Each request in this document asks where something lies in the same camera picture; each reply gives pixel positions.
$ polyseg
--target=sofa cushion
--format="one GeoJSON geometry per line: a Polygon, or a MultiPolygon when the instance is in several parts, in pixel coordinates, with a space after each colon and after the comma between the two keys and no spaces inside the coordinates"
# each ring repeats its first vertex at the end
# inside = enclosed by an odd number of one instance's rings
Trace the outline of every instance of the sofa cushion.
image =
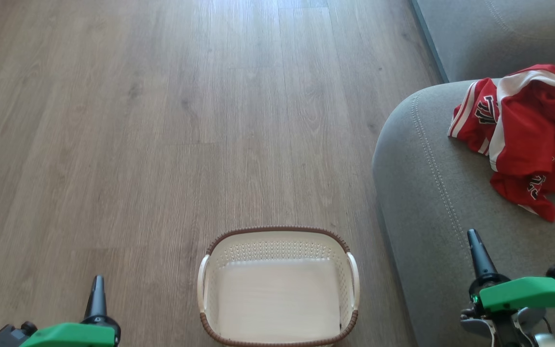
{"type": "MultiPolygon", "coordinates": [[[[544,275],[555,263],[555,223],[504,200],[489,160],[447,137],[471,82],[427,88],[388,118],[374,153],[381,227],[420,347],[489,346],[460,327],[474,271],[465,231],[476,228],[498,271],[544,275]]],[[[550,199],[555,203],[555,195],[550,199]]],[[[555,330],[555,310],[549,310],[555,330]]]]}
{"type": "Polygon", "coordinates": [[[445,81],[555,64],[555,1],[413,0],[445,81]]]}

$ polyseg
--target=sofa seam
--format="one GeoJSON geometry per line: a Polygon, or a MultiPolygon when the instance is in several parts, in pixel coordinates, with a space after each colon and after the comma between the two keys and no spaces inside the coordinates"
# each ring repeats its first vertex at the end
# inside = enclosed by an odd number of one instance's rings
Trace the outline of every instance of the sofa seam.
{"type": "Polygon", "coordinates": [[[502,14],[500,14],[500,11],[498,11],[498,9],[496,9],[496,6],[494,6],[494,4],[491,1],[485,0],[485,4],[487,4],[487,9],[489,10],[489,13],[491,13],[491,16],[494,17],[494,20],[496,21],[496,24],[498,24],[500,27],[502,27],[502,29],[504,29],[504,31],[506,31],[507,34],[513,35],[514,37],[516,37],[518,39],[527,38],[529,40],[535,40],[535,41],[555,41],[555,38],[531,37],[529,35],[525,35],[523,33],[520,33],[516,29],[511,28],[504,21],[504,18],[502,18],[502,14]]]}
{"type": "Polygon", "coordinates": [[[462,257],[467,260],[467,257],[464,254],[465,246],[464,242],[462,241],[462,226],[460,223],[460,218],[455,212],[453,203],[451,202],[451,198],[449,197],[449,192],[447,192],[445,183],[440,173],[440,169],[438,168],[438,164],[436,163],[436,159],[434,158],[434,154],[432,153],[432,147],[429,144],[427,136],[425,135],[425,130],[423,129],[421,117],[419,117],[419,96],[421,96],[421,93],[415,94],[414,99],[410,104],[410,114],[412,115],[412,121],[414,121],[414,127],[416,128],[419,140],[421,141],[423,153],[425,154],[425,160],[427,161],[427,165],[429,165],[429,168],[432,171],[432,175],[434,176],[436,188],[440,192],[440,197],[443,204],[445,205],[445,210],[447,211],[447,215],[449,215],[449,220],[451,220],[453,233],[460,243],[460,253],[462,254],[462,257]]]}

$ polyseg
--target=white laundry basket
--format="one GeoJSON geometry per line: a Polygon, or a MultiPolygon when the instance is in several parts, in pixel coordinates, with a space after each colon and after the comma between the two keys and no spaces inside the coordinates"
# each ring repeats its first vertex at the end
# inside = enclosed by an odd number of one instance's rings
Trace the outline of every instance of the white laundry basket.
{"type": "Polygon", "coordinates": [[[258,227],[221,235],[198,270],[203,327],[232,347],[331,346],[352,331],[357,263],[319,228],[258,227]]]}

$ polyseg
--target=red jersey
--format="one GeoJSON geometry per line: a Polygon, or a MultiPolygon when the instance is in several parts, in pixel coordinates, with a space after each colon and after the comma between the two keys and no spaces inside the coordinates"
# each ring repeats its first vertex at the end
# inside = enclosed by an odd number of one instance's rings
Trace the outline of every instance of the red jersey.
{"type": "Polygon", "coordinates": [[[491,185],[550,222],[555,206],[555,66],[535,65],[472,83],[455,108],[449,136],[489,156],[491,185]]]}

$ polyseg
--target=basket rim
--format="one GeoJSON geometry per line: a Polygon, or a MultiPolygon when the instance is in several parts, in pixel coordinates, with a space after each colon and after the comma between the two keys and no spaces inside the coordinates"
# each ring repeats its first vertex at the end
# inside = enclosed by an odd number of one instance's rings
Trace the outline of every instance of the basket rim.
{"type": "Polygon", "coordinates": [[[342,330],[341,333],[333,336],[332,338],[325,338],[323,340],[313,340],[313,341],[304,341],[304,342],[286,342],[286,343],[264,343],[264,342],[245,342],[245,341],[236,341],[230,340],[229,338],[223,338],[220,334],[216,333],[210,326],[209,321],[207,321],[207,315],[202,312],[200,314],[200,321],[202,322],[202,327],[205,328],[205,331],[211,338],[222,345],[231,346],[231,347],[318,347],[324,345],[333,345],[333,343],[337,343],[342,341],[355,327],[357,323],[357,318],[359,317],[359,310],[353,310],[353,314],[350,316],[350,322],[346,326],[346,329],[342,330]]]}
{"type": "MultiPolygon", "coordinates": [[[[346,244],[344,239],[342,239],[341,236],[337,235],[336,233],[333,233],[333,231],[330,231],[330,230],[317,228],[317,227],[305,227],[305,226],[263,226],[263,227],[240,228],[240,229],[235,229],[235,230],[222,233],[222,235],[218,236],[215,240],[213,240],[213,242],[211,242],[211,244],[207,248],[207,253],[205,256],[211,255],[215,247],[227,237],[231,237],[233,235],[264,232],[264,231],[301,231],[301,232],[319,233],[319,234],[327,235],[328,237],[331,237],[332,239],[338,242],[338,244],[342,247],[342,250],[344,250],[344,253],[350,254],[350,248],[348,247],[348,244],[346,244]]],[[[211,336],[211,338],[213,338],[215,341],[222,343],[222,345],[227,345],[231,347],[318,347],[318,346],[324,346],[324,345],[333,345],[333,343],[342,341],[344,338],[346,338],[346,336],[348,336],[348,334],[350,334],[350,332],[355,327],[355,323],[357,323],[358,317],[359,317],[359,310],[354,309],[352,312],[352,315],[350,316],[350,321],[346,326],[346,328],[336,336],[333,336],[332,338],[325,338],[322,340],[312,340],[312,341],[304,341],[304,342],[264,343],[264,342],[236,341],[236,340],[223,338],[222,336],[220,336],[220,334],[216,333],[211,328],[211,326],[209,325],[209,321],[207,320],[207,314],[205,314],[205,312],[200,313],[200,321],[202,322],[202,326],[207,332],[207,334],[209,334],[209,336],[211,336]]]]}
{"type": "Polygon", "coordinates": [[[333,231],[330,231],[327,229],[317,228],[317,227],[305,227],[305,226],[263,226],[263,227],[249,227],[249,228],[235,229],[235,230],[222,233],[222,235],[218,236],[215,240],[213,240],[213,242],[211,242],[211,244],[207,248],[207,253],[205,254],[211,255],[215,247],[218,245],[218,243],[222,242],[227,237],[247,234],[247,233],[258,233],[258,232],[264,232],[264,231],[301,231],[301,232],[307,232],[307,233],[324,234],[337,241],[342,247],[342,250],[344,250],[344,253],[350,252],[350,248],[348,247],[348,244],[346,244],[346,241],[344,241],[344,239],[342,239],[340,235],[337,235],[333,231]]]}

